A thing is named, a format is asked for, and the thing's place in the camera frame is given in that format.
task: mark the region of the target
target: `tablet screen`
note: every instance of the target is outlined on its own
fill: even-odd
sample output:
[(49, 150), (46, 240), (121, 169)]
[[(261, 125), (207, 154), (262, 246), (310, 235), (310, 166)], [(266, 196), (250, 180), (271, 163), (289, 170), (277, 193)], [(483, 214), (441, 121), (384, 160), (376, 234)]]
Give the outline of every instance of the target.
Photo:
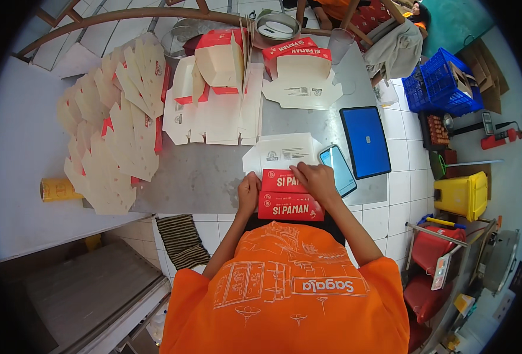
[(340, 110), (356, 180), (391, 172), (387, 141), (377, 107)]

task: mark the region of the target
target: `yellow trash bin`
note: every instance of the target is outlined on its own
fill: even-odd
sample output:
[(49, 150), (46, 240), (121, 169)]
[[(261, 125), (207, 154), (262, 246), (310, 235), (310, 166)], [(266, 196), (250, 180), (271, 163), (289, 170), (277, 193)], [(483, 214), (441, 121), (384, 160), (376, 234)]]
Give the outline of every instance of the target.
[(487, 175), (478, 172), (470, 176), (434, 181), (440, 198), (434, 201), (436, 209), (477, 220), (487, 208)]

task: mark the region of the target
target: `metal counter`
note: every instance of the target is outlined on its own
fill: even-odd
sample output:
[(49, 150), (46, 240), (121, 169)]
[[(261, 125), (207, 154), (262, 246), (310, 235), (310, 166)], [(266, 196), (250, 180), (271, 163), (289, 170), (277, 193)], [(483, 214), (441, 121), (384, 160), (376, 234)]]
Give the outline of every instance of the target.
[[(328, 37), (311, 36), (319, 47), (327, 47)], [(253, 61), (261, 62), (260, 52)], [(176, 62), (169, 62), (174, 69)], [(351, 159), (340, 109), (376, 106), (367, 70), (354, 44), (335, 68), (342, 78), (353, 79), (355, 92), (344, 95), (328, 110), (283, 109), (279, 103), (263, 100), (262, 135), (310, 132), (324, 146), (337, 144)], [(165, 214), (235, 213), (237, 186), (243, 180), (242, 157), (251, 146), (191, 143), (174, 145), (163, 132), (163, 150), (153, 180), (137, 184), (137, 200), (131, 211)], [(343, 200), (347, 205), (387, 200), (387, 175), (358, 180), (356, 191)]]

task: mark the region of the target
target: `striped doormat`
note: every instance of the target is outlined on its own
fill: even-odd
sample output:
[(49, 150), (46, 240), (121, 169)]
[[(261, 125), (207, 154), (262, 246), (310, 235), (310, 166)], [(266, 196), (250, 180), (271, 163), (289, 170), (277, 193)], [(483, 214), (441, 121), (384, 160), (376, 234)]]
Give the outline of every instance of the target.
[(157, 218), (157, 226), (176, 270), (208, 264), (210, 255), (202, 245), (192, 215)]

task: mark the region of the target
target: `metal bowl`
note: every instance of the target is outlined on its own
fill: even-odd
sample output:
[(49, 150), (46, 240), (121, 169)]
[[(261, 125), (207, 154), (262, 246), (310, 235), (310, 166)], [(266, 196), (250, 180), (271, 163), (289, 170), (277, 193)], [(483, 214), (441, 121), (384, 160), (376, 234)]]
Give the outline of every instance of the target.
[[(274, 39), (271, 37), (267, 37), (264, 34), (260, 33), (258, 31), (258, 28), (269, 21), (278, 22), (278, 23), (287, 25), (288, 27), (293, 29), (293, 33), (289, 37), (283, 38), (283, 39)], [(288, 41), (291, 41), (294, 39), (299, 39), (301, 29), (302, 28), (301, 28), (300, 24), (298, 23), (298, 21), (296, 21), (296, 18), (283, 14), (281, 12), (271, 12), (270, 14), (266, 14), (266, 15), (263, 15), (263, 16), (257, 18), (257, 21), (255, 21), (255, 39), (254, 39), (255, 43), (254, 43), (254, 45), (256, 47), (264, 49), (264, 48), (270, 47), (272, 45), (278, 45), (280, 43), (285, 43), (285, 42), (288, 42)]]

